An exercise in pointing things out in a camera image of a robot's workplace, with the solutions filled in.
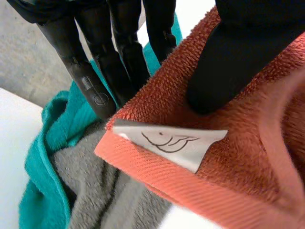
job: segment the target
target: gray floor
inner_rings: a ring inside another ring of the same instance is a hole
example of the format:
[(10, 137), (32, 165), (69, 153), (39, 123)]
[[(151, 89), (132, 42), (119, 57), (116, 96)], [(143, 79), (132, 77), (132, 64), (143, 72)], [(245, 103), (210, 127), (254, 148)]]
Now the gray floor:
[[(139, 24), (144, 21), (142, 13)], [(55, 50), (6, 0), (0, 0), (0, 37), (0, 87), (39, 106), (69, 88), (71, 78)], [(81, 41), (90, 57), (82, 34)]]

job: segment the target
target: white label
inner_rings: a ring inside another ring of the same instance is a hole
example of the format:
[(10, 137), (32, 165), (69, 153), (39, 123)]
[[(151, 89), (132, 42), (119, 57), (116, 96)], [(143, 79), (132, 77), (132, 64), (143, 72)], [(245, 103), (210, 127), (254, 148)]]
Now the white label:
[(208, 148), (227, 130), (200, 130), (116, 120), (112, 131), (164, 158), (197, 172)]

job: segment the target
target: coral terry towel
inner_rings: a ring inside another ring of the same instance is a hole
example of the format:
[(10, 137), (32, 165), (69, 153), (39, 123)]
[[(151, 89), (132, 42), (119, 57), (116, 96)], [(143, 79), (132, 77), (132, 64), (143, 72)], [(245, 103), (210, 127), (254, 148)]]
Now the coral terry towel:
[[(95, 152), (158, 195), (223, 227), (305, 228), (305, 34), (234, 100), (203, 117), (188, 107), (185, 91), (219, 21), (213, 8), (107, 124)], [(228, 134), (208, 149), (194, 174), (113, 134), (116, 119)]]

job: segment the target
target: gray towel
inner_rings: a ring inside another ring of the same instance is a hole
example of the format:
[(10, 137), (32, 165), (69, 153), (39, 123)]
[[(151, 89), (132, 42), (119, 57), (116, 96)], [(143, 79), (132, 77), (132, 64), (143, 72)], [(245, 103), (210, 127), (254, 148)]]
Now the gray towel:
[(95, 123), (75, 147), (51, 158), (71, 204), (69, 228), (158, 228), (171, 204), (94, 154), (104, 132)]

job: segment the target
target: drawn bird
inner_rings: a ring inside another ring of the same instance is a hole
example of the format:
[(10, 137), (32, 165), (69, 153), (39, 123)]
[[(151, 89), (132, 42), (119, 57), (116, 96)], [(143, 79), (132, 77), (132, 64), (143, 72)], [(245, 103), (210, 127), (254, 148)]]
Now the drawn bird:
[(161, 132), (147, 132), (142, 136), (147, 141), (165, 153), (176, 153), (182, 150), (189, 142), (198, 140), (197, 137), (183, 135), (168, 135)]

